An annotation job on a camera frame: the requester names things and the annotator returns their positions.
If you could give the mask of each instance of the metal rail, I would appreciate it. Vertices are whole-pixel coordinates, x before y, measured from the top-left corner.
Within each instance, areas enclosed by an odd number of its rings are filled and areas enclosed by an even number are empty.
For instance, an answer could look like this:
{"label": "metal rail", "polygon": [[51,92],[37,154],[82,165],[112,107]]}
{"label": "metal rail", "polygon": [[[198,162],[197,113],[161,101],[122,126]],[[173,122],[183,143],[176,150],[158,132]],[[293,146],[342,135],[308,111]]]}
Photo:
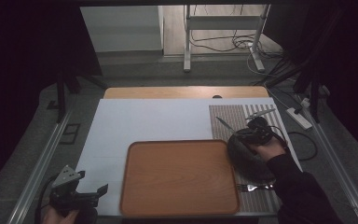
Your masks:
{"label": "metal rail", "polygon": [[25,185],[20,198],[17,200],[16,205],[9,217],[7,223],[10,224],[19,224],[22,223],[27,215],[29,207],[32,203],[34,196],[40,186],[42,178],[48,169],[48,165],[50,163],[51,157],[54,154],[55,148],[57,147],[60,137],[62,136],[63,130],[65,129],[65,125],[68,122],[71,114],[74,110],[76,103],[76,95],[68,96],[68,108],[65,115],[62,118],[62,122],[56,124],[53,129],[53,133],[51,134],[48,142],[46,143],[42,154],[37,161],[34,170],[31,173],[30,178],[28,179],[27,184]]}
{"label": "metal rail", "polygon": [[347,195],[356,216],[358,216],[358,189],[346,172],[344,166],[338,158],[338,154],[324,133],[322,126],[314,121],[308,109],[304,109],[303,111],[307,119],[313,125],[313,130],[315,131],[320,148],[323,150],[325,157],[329,161],[330,166],[333,169],[339,184]]}

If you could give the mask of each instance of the wooden board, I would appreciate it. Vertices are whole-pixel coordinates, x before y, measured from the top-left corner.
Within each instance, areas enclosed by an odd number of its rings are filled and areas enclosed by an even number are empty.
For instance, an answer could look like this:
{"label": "wooden board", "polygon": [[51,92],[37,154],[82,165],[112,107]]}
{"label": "wooden board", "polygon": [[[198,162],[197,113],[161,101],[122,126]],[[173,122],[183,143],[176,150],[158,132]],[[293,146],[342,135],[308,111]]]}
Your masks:
{"label": "wooden board", "polygon": [[125,87],[109,88],[104,99],[176,99],[204,98],[212,99],[215,95],[223,98],[269,97],[266,88],[261,86],[188,86],[188,87]]}
{"label": "wooden board", "polygon": [[226,142],[133,143],[120,209],[129,217],[235,214],[239,198]]}

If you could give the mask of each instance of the sleeve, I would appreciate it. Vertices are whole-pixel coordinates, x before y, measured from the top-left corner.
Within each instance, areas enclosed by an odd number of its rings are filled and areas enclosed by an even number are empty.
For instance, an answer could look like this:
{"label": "sleeve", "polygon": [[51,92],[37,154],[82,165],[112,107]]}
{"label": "sleeve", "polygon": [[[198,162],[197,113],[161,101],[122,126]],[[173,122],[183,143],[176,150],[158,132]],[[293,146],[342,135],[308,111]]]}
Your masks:
{"label": "sleeve", "polygon": [[282,200],[280,224],[342,223],[313,175],[301,172],[290,155],[274,157],[267,166],[275,174],[275,192]]}

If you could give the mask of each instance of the metal frame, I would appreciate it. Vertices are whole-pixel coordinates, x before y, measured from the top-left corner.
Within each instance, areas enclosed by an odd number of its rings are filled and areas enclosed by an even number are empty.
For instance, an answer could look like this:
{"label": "metal frame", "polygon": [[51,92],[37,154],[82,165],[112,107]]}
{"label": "metal frame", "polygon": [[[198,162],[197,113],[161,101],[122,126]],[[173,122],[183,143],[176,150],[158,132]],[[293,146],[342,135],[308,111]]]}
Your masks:
{"label": "metal frame", "polygon": [[354,185],[351,177],[346,172],[342,162],[340,161],[336,151],[331,146],[330,141],[324,133],[322,126],[319,123],[316,123],[312,118],[311,113],[308,109],[304,110],[304,114],[310,123],[313,125],[313,130],[317,137],[319,147],[323,150],[325,157],[329,161],[333,172],[335,173],[339,184],[347,195],[353,210],[358,217],[358,189]]}
{"label": "metal frame", "polygon": [[40,183],[42,182],[43,176],[48,169],[51,157],[53,156],[54,151],[60,141],[63,130],[65,129],[65,125],[74,110],[76,103],[76,95],[69,95],[68,98],[69,106],[62,118],[62,122],[57,123],[55,125],[53,133],[51,134],[48,142],[46,143],[42,154],[40,154],[39,160],[34,166],[34,170],[32,171],[28,182],[21,193],[20,198],[17,200],[17,203],[14,206],[14,209],[7,223],[22,223],[25,219],[25,216],[27,215],[34,196],[36,195]]}
{"label": "metal frame", "polygon": [[257,43],[266,22],[269,5],[264,5],[260,16],[191,16],[190,5],[186,5],[186,42],[184,71],[190,72],[191,47],[190,32],[192,30],[255,30],[255,44],[250,44],[250,51],[258,72],[265,72],[257,51]]}

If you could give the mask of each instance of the table leg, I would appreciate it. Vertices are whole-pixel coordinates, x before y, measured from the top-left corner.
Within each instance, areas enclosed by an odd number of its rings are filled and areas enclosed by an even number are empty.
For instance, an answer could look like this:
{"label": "table leg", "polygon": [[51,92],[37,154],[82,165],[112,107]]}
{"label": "table leg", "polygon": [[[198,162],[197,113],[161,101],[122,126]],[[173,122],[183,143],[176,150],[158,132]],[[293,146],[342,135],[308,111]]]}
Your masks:
{"label": "table leg", "polygon": [[190,61],[191,61],[191,52],[190,52],[190,5],[186,6],[186,41],[185,41],[185,58],[184,58],[184,70],[185,72],[190,72]]}
{"label": "table leg", "polygon": [[252,57],[254,59],[257,71],[261,72],[261,73],[265,72],[266,69],[264,68],[263,63],[261,62],[260,54],[257,51],[257,44],[258,44],[258,41],[260,40],[261,32],[263,30],[264,23],[266,22],[268,12],[269,12],[269,5],[264,5],[264,10],[260,15],[260,21],[257,24],[257,30],[255,32],[254,42],[249,44],[249,48],[250,48]]}

